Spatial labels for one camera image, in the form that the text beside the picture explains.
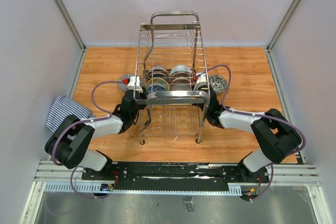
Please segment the red ikat pattern bowl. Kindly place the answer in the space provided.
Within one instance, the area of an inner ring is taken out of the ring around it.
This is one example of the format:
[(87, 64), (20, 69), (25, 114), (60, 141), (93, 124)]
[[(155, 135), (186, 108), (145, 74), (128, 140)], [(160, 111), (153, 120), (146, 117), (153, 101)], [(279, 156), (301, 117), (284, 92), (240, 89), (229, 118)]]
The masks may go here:
[(193, 79), (191, 77), (175, 77), (171, 80), (171, 85), (175, 84), (192, 84)]

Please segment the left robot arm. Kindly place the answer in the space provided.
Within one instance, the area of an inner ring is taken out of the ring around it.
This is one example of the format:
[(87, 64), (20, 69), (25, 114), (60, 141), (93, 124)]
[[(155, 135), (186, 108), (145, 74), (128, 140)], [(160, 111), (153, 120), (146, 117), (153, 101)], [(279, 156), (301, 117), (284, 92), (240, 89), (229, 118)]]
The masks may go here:
[(89, 119), (80, 119), (75, 114), (66, 116), (45, 144), (45, 152), (57, 166), (82, 167), (94, 171), (102, 180), (108, 179), (112, 175), (112, 159), (90, 150), (89, 144), (101, 136), (124, 133), (135, 125), (139, 111), (145, 108), (137, 100), (145, 98), (144, 92), (128, 90), (107, 116)]

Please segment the blue triangle pattern bowl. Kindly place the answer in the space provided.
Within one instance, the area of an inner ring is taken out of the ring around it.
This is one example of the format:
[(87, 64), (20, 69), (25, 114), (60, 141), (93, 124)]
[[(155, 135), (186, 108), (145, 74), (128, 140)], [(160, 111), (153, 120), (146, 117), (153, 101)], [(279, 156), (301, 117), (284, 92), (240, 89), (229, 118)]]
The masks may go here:
[(168, 89), (163, 84), (152, 84), (146, 88), (146, 93), (151, 94), (157, 91), (167, 91), (167, 90)]

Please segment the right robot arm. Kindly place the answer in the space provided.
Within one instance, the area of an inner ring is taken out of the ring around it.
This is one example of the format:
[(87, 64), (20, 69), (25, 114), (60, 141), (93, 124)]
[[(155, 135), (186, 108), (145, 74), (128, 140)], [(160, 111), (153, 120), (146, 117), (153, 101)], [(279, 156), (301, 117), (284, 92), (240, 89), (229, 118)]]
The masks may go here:
[(260, 169), (281, 163), (306, 145), (302, 131), (289, 123), (277, 109), (259, 113), (235, 110), (219, 102), (213, 89), (210, 89), (206, 119), (210, 125), (220, 129), (236, 129), (254, 134), (259, 147), (238, 163), (235, 174), (244, 182), (250, 182)]

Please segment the black floral red bowl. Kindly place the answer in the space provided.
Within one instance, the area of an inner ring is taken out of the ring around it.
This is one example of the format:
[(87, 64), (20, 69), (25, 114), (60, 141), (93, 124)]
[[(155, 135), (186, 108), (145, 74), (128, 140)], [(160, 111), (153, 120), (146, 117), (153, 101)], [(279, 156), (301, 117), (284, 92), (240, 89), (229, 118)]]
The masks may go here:
[(226, 91), (227, 88), (227, 81), (224, 77), (213, 74), (208, 77), (209, 79), (209, 85), (212, 87), (212, 89), (215, 91), (216, 94), (223, 93)]

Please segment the striped line pattern bowl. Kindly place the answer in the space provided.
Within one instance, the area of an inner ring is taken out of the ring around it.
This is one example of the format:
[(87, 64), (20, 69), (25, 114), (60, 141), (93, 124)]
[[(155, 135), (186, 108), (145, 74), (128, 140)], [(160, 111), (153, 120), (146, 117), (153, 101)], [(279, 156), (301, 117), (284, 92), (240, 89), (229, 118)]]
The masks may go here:
[(134, 74), (127, 73), (119, 78), (120, 83), (118, 83), (118, 87), (121, 91), (126, 92), (128, 90), (128, 83), (133, 76)]

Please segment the black dotted hexagon bowl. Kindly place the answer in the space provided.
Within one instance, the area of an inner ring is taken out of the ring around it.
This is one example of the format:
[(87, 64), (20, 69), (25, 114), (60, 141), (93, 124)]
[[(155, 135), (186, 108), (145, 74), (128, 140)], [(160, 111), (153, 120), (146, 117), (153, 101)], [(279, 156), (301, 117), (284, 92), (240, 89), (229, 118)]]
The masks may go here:
[(193, 85), (189, 83), (178, 83), (175, 84), (171, 91), (191, 91), (193, 89)]

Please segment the yellow rim leaf bowl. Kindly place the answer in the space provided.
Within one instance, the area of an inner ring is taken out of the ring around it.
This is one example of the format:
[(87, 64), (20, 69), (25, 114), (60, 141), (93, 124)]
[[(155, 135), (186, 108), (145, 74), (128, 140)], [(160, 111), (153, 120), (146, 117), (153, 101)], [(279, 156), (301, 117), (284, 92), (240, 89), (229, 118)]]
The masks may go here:
[(145, 86), (149, 87), (153, 84), (161, 84), (165, 86), (167, 89), (169, 88), (169, 83), (163, 78), (159, 78), (159, 77), (150, 78), (147, 80)]

